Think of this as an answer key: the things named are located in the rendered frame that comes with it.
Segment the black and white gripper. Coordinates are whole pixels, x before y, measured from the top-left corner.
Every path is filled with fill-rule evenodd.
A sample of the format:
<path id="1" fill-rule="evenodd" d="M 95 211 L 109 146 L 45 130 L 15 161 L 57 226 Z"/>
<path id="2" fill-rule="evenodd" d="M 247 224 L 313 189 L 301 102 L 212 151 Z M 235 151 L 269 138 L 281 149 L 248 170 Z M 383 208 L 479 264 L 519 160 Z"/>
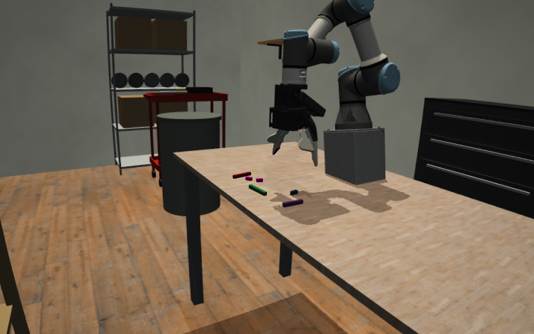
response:
<path id="1" fill-rule="evenodd" d="M 280 149 L 281 143 L 289 131 L 300 130 L 301 139 L 298 146 L 301 150 L 311 152 L 314 165 L 317 166 L 318 137 L 316 125 L 306 106 L 299 101 L 301 90 L 307 90 L 307 84 L 282 85 L 282 83 L 275 85 L 275 105 L 274 108 L 270 107 L 269 127 L 278 129 L 267 139 L 269 143 L 274 143 L 273 155 Z M 271 113 L 273 113 L 273 122 L 271 122 Z"/>

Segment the purple rod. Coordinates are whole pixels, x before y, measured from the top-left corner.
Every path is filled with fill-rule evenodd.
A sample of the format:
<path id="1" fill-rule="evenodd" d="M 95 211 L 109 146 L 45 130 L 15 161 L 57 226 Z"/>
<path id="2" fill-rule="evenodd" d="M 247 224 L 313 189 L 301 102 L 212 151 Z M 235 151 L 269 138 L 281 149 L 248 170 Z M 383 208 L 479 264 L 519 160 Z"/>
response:
<path id="1" fill-rule="evenodd" d="M 283 206 L 283 207 L 290 207 L 290 206 L 301 205 L 301 204 L 303 204 L 303 200 L 302 200 L 302 199 L 299 199 L 299 200 L 293 200 L 293 201 L 283 202 L 283 203 L 282 203 L 282 206 Z"/>

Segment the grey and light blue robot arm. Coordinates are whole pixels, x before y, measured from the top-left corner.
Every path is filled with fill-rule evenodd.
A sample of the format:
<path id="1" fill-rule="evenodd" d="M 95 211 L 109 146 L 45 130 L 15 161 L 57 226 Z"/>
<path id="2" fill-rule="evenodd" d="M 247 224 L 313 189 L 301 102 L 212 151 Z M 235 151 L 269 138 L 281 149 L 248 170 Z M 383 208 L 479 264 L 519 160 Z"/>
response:
<path id="1" fill-rule="evenodd" d="M 307 68 L 321 63 L 335 63 L 339 46 L 326 35 L 346 22 L 361 62 L 338 73 L 339 112 L 335 130 L 373 128 L 366 108 L 366 96 L 394 92 L 400 83 L 400 71 L 382 54 L 371 23 L 374 0 L 332 0 L 316 17 L 308 31 L 284 32 L 282 84 L 306 84 Z M 301 69 L 302 68 L 302 69 Z"/>

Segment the green rod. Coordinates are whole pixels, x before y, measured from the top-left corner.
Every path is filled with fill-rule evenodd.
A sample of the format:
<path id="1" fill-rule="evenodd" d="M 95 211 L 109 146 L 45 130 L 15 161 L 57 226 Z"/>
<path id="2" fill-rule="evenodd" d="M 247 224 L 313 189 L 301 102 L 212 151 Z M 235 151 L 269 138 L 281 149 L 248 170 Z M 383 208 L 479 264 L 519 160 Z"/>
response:
<path id="1" fill-rule="evenodd" d="M 252 184 L 249 184 L 249 189 L 252 189 L 253 191 L 256 191 L 257 193 L 260 193 L 263 196 L 267 196 L 267 192 L 266 191 L 254 186 Z"/>

